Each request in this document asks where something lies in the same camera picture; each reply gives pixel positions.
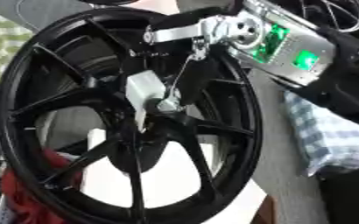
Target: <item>wheel spoke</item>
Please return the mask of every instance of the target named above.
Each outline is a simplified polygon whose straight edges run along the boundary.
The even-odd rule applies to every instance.
[[[76,143],[71,143],[55,151],[64,152],[72,155],[81,155],[88,150],[88,140],[84,139]]]
[[[143,187],[141,182],[141,167],[140,167],[140,158],[139,158],[139,139],[137,139],[137,127],[134,125],[132,127],[131,133],[128,137],[129,144],[127,145],[127,150],[129,154],[129,166],[128,173],[130,175],[130,183],[132,185],[132,195],[133,203],[130,209],[130,214],[135,221],[138,221],[140,224],[146,223],[145,218],[145,207],[144,207],[144,196],[143,196]]]
[[[194,118],[197,134],[199,135],[215,135],[215,136],[232,136],[241,135],[244,137],[253,137],[254,133],[248,129],[238,129],[226,124],[214,121],[205,121]]]
[[[192,134],[191,132],[186,132],[183,134],[183,137],[179,143],[187,151],[187,154],[192,159],[200,175],[201,196],[208,200],[213,200],[217,195],[217,191],[215,189],[211,170],[208,167],[207,160],[204,157],[196,135]]]
[[[218,192],[215,188],[212,172],[208,167],[207,160],[205,159],[200,143],[197,140],[197,133],[195,132],[195,129],[193,129],[194,126],[185,125],[183,122],[186,121],[178,122],[178,120],[162,119],[162,117],[158,118],[157,121],[166,126],[165,134],[167,139],[180,143],[192,159],[201,179],[201,197],[207,200],[213,200],[218,195]]]
[[[87,75],[85,75],[82,70],[80,70],[80,68],[70,65],[57,53],[42,45],[35,45],[34,52],[38,57],[40,57],[43,65],[45,65],[47,62],[57,65],[59,69],[63,70],[75,83],[79,85],[81,85],[84,79],[87,77]]]
[[[33,120],[46,112],[88,104],[87,100],[93,100],[94,98],[96,98],[95,90],[76,88],[17,109],[12,114],[16,119]]]
[[[102,25],[91,18],[86,19],[86,22],[92,30],[90,35],[95,35],[97,38],[105,41],[116,53],[119,53],[122,58],[124,58],[124,55],[128,54],[130,46],[123,39],[110,33]]]
[[[58,189],[59,187],[62,189],[69,187],[71,185],[72,177],[74,177],[76,172],[80,172],[85,167],[108,156],[108,154],[114,150],[113,148],[117,146],[117,143],[118,136],[113,136],[94,147],[94,149],[85,152],[70,165],[42,181],[41,184],[45,185],[47,188],[54,189]]]
[[[223,80],[223,79],[212,79],[211,80],[212,84],[217,84],[217,85],[222,85],[222,86],[226,86],[228,88],[232,88],[232,87],[241,87],[243,86],[245,83],[243,81],[238,81],[238,80]]]

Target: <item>black handle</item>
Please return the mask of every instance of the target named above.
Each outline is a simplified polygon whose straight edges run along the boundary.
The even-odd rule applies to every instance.
[[[291,90],[359,123],[359,39],[331,28],[322,29],[320,34],[336,44],[333,65],[309,86]]]

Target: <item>silver mechanism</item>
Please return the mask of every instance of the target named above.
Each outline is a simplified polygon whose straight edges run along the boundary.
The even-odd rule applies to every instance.
[[[202,38],[206,52],[211,45],[223,44],[243,67],[261,69],[293,88],[316,81],[332,64],[335,46],[316,32],[316,25],[265,0],[245,0],[243,6],[234,17],[213,16],[185,27],[147,30],[144,41],[156,45]]]
[[[135,121],[139,131],[144,130],[145,104],[151,99],[163,99],[165,85],[151,70],[129,76],[126,81],[126,98],[136,110]]]

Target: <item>black wheel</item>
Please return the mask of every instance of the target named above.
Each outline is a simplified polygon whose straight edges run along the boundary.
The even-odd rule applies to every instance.
[[[256,167],[262,143],[260,109],[245,73],[226,54],[212,55],[218,77],[188,109],[197,109],[198,118],[189,113],[149,115],[146,132],[134,132],[128,122],[134,111],[123,97],[123,77],[129,74],[125,71],[129,66],[123,66],[129,58],[126,46],[137,47],[145,27],[161,17],[144,10],[107,8],[64,18],[23,46],[1,80],[4,155],[33,195],[72,223],[201,223],[235,198]],[[169,81],[185,58],[180,53],[154,58],[142,55],[141,63],[134,67],[153,69]],[[73,84],[64,89],[60,87],[64,82]],[[108,138],[68,167],[56,170],[43,155],[37,120],[76,106],[92,108],[101,117]],[[204,136],[217,141],[219,164],[213,171],[199,145]],[[171,205],[146,207],[140,176],[154,169],[169,141],[183,146],[201,187]],[[82,149],[83,143],[56,150]],[[105,157],[129,177],[130,207],[91,199],[70,183],[76,172]]]

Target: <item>green circuit board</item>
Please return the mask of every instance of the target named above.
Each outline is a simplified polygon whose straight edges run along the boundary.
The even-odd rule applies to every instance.
[[[289,32],[290,30],[274,24],[263,43],[253,51],[253,58],[261,63],[268,63]]]

